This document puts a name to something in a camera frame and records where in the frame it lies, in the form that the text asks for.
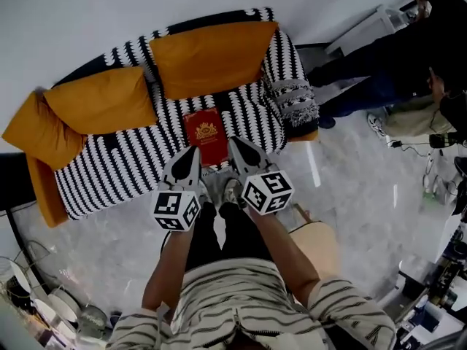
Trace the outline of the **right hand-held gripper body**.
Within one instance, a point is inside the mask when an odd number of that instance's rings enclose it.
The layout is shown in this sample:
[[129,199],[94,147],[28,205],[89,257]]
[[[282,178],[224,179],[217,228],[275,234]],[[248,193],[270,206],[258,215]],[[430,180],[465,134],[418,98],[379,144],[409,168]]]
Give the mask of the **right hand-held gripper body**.
[[280,170],[258,145],[234,137],[242,167],[241,198],[260,215],[286,208],[294,193],[294,186],[287,173]]

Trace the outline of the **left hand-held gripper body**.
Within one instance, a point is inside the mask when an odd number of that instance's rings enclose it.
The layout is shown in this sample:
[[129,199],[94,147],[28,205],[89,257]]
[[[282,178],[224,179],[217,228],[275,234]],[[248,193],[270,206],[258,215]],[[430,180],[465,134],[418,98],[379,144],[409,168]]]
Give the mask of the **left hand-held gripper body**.
[[153,193],[151,215],[164,230],[187,232],[201,210],[196,191],[196,146],[178,152],[165,165]]

